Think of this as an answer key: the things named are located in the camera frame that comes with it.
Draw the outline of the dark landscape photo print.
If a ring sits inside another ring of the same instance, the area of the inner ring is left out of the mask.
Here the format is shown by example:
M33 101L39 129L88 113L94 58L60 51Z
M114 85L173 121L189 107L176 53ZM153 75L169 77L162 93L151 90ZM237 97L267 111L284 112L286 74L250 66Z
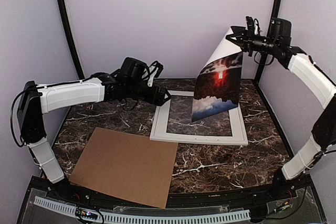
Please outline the dark landscape photo print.
M238 107L242 66L243 51L223 37L196 79L192 122Z

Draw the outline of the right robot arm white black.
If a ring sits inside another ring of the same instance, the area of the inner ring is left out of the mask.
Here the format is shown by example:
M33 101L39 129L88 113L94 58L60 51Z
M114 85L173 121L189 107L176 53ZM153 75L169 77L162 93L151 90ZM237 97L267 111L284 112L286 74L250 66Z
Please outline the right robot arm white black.
M246 26L233 26L226 39L251 55L266 54L293 74L306 87L306 95L320 106L321 114L315 121L310 136L303 147L274 174L274 184L268 188L273 200L280 199L288 191L287 182L310 170L335 146L335 82L300 47L291 44L291 22L272 18L270 31L260 34L258 21L246 17Z

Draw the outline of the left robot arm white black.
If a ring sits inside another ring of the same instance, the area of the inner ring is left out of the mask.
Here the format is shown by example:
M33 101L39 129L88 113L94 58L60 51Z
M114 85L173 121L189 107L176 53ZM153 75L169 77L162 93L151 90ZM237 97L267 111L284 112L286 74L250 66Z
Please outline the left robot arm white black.
M54 84L28 81L11 105L10 117L17 117L19 137L14 125L10 130L18 147L27 146L36 165L44 172L53 191L63 201L74 197L74 189L66 183L66 175L52 150L44 126L44 114L84 103L108 101L143 101L162 106L171 95L164 87L153 85L163 71L163 65L127 57L120 69L113 73L97 72L86 79Z

